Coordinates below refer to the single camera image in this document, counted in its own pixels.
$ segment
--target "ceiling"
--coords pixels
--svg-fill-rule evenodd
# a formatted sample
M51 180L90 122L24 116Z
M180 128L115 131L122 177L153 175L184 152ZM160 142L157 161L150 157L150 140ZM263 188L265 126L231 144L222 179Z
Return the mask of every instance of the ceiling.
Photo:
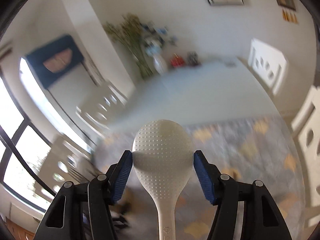
M7 42L10 42L13 37L22 34L27 26L36 21L40 8L45 1L46 0L28 0L25 3L5 32L0 41L0 47Z

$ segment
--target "paddle handle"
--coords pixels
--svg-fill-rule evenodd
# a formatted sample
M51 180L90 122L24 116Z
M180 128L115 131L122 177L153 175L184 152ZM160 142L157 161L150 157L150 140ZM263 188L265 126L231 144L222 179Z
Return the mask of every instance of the paddle handle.
M161 204L158 208L159 217L159 239L160 240L175 240L176 228L174 222L174 206L169 207Z

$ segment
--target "blue gripper pad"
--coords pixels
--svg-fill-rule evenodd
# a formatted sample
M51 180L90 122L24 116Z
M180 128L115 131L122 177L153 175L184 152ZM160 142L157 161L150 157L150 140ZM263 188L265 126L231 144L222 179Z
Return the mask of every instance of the blue gripper pad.
M132 169L132 164L132 152L128 151L128 154L127 156L125 156L125 159L120 159L118 163L120 167L118 167L117 165L117 167L115 168L115 170L119 168L120 171L114 183L113 191L111 192L111 199L113 203L116 203L122 197L125 185L127 184L130 175L130 171Z
M214 196L213 182L210 179L209 174L197 152L195 152L194 154L193 166L196 170L196 174L198 176L205 198L209 200L211 204L213 204L216 199Z

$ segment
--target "white rice paddle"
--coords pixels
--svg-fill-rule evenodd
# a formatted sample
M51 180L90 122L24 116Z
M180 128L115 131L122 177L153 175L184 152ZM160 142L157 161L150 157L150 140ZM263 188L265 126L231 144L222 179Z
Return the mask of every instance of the white rice paddle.
M160 240L175 240L174 208L193 169L193 144L185 130L169 120L150 122L137 133L133 166L158 210Z

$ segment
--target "white chair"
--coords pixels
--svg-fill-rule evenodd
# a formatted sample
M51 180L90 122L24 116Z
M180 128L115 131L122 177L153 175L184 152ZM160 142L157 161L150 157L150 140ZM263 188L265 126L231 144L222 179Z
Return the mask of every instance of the white chair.
M288 61L281 51L252 39L248 65L275 96L281 90L288 72Z
M127 98L109 81L97 87L77 107L76 114L103 137L104 130L124 109Z
M91 155L66 135L58 135L51 145L38 176L54 191L66 181L75 184L90 181L101 172L90 162ZM35 182L35 193L51 201L52 196Z
M308 199L302 239L308 239L320 220L320 87L310 88L291 127L302 151L303 169L306 169L303 172Z

